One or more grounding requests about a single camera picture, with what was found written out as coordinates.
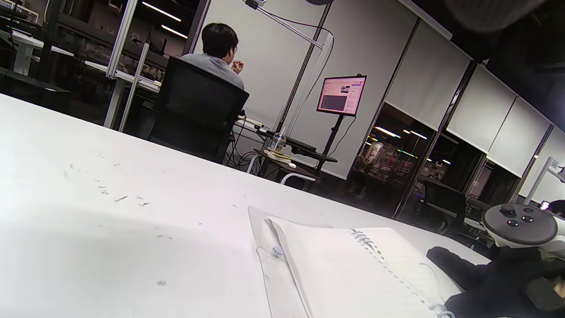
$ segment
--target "spiral notebook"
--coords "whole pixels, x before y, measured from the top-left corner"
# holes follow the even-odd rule
[[[452,317],[460,289],[393,229],[270,220],[309,318]]]

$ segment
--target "notebook spiral binding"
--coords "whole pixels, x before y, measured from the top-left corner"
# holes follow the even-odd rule
[[[390,265],[386,262],[383,253],[379,250],[378,246],[375,245],[371,238],[369,238],[363,231],[358,231],[355,229],[351,229],[351,236],[354,237],[355,240],[357,240],[357,242],[359,242],[360,245],[363,246],[365,250],[367,250],[373,256],[373,258],[376,259],[379,264],[381,264],[381,266],[383,266],[383,268],[385,268],[389,272],[390,275],[394,276],[394,278],[396,278],[399,283],[406,285],[405,281],[399,275],[397,275],[390,267]],[[426,300],[424,300],[424,298],[417,291],[409,286],[406,286],[406,288],[412,292],[412,295],[416,295],[418,297],[420,303],[426,304]],[[455,315],[452,312],[448,311],[443,304],[433,304],[431,306],[428,306],[428,309],[430,311],[439,309],[437,312],[437,317],[455,318]]]

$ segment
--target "man's hand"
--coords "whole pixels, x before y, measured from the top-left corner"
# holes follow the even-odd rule
[[[241,70],[244,69],[244,63],[241,61],[233,61],[232,64],[232,70],[236,73],[239,74],[241,72]]]

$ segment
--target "gray shirt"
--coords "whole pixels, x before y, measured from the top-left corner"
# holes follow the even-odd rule
[[[206,54],[187,54],[180,59],[245,90],[244,81],[221,58]]]

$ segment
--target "black mesh chair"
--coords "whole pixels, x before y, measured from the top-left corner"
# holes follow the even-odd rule
[[[433,181],[424,181],[424,187],[424,199],[412,225],[442,234],[485,257],[491,257],[490,248],[466,234],[465,194]]]
[[[248,97],[235,85],[171,57],[159,96],[141,127],[150,131],[153,143],[220,164]]]

